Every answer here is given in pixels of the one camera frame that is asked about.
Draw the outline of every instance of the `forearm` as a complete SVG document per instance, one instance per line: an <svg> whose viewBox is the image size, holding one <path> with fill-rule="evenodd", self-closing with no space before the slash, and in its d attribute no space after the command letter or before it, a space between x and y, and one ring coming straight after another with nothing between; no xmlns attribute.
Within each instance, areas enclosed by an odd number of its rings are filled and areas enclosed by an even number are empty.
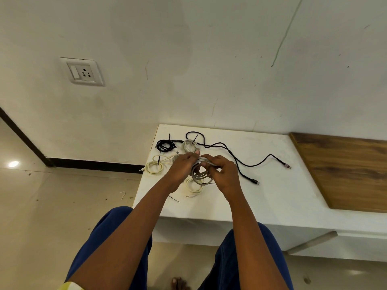
<svg viewBox="0 0 387 290"><path fill-rule="evenodd" d="M168 180L162 178L69 281L87 290L127 290L164 202L172 191Z"/></svg>
<svg viewBox="0 0 387 290"><path fill-rule="evenodd" d="M241 290L288 289L242 191L229 201Z"/></svg>

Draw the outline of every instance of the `wood grain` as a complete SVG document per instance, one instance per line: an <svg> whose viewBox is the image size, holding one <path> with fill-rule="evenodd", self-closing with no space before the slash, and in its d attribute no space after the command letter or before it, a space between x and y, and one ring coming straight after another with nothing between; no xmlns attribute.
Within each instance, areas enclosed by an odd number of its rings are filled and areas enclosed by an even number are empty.
<svg viewBox="0 0 387 290"><path fill-rule="evenodd" d="M387 141L289 136L330 208L387 212Z"/></svg>

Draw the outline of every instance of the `person's right hand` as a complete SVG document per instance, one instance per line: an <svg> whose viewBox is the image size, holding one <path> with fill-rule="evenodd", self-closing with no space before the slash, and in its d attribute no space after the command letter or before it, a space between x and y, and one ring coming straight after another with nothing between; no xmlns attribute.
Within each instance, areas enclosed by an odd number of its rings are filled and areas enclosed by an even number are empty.
<svg viewBox="0 0 387 290"><path fill-rule="evenodd" d="M227 160L224 156L202 155L212 163L220 167L221 171L209 163L202 162L201 165L209 172L209 176L214 179L216 186L224 194L226 200L230 201L233 197L243 195L239 182L238 169L234 162Z"/></svg>

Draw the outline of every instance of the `white wall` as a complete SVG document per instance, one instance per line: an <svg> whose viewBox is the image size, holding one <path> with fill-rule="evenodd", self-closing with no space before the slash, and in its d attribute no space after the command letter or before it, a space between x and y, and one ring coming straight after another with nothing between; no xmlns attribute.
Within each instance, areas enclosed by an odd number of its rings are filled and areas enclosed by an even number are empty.
<svg viewBox="0 0 387 290"><path fill-rule="evenodd" d="M0 0L0 106L58 158L144 164L159 122L387 140L387 0L303 0L271 67L299 1Z"/></svg>

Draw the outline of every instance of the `coiled white cable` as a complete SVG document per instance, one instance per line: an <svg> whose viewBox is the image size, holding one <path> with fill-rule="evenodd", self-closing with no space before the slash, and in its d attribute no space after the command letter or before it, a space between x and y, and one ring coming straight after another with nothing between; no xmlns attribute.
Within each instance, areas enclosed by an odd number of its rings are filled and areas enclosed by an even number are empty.
<svg viewBox="0 0 387 290"><path fill-rule="evenodd" d="M183 141L183 149L187 153L194 153L195 151L197 151L199 149L199 146L197 145L197 143L194 140L187 139L187 140Z"/></svg>
<svg viewBox="0 0 387 290"><path fill-rule="evenodd" d="M195 181L197 184L201 185L201 186L204 186L204 185L208 185L212 182L213 179L211 179L209 182L204 182L203 179L207 178L208 177L208 171L203 171L201 173L198 173L198 174L195 174L195 169L197 167L200 167L200 163L201 162L207 162L209 163L210 165L212 166L216 166L214 163L212 163L209 159L207 158L204 158L202 156L199 157L199 159L196 160L196 162L193 164L192 166L192 169L191 169L191 174L190 176L192 177L192 180Z"/></svg>
<svg viewBox="0 0 387 290"><path fill-rule="evenodd" d="M198 194L200 194L202 191L203 191L203 186L200 186L199 189L197 190L194 190L190 187L191 185L191 182L195 182L191 177L188 177L186 180L185 180L185 186L187 187L187 189L192 193L192 195L187 195L186 197L189 197L189 198L192 198L192 197L195 197L197 196Z"/></svg>
<svg viewBox="0 0 387 290"><path fill-rule="evenodd" d="M159 160L158 158L160 156L164 157L165 159ZM172 165L173 158L175 156L176 155L173 155L173 156L164 156L164 155L153 156L152 161L147 162L145 167L142 168L140 171L147 171L149 174L152 174L152 175L160 174L162 172L162 170L164 169L165 165ZM157 170L152 171L151 170L152 166L157 166Z"/></svg>

